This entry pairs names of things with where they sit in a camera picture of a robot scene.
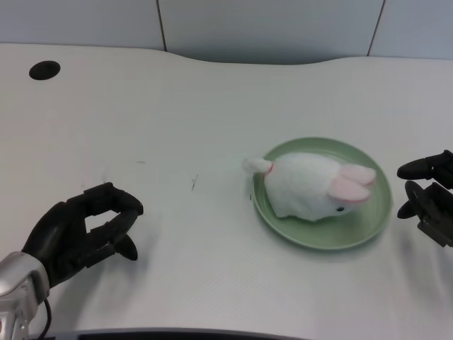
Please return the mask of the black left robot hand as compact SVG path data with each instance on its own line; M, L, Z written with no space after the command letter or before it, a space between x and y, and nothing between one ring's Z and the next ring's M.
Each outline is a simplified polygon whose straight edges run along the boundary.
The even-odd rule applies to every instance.
M138 199L104 183L48 210L22 252L41 262L53 288L115 254L136 261L137 248L127 233L143 213Z

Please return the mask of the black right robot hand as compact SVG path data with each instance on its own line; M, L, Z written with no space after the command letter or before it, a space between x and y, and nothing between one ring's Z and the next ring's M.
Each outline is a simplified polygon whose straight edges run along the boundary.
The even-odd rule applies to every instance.
M441 247L452 246L452 152L411 161L400 166L408 200L397 217L419 219L418 229Z

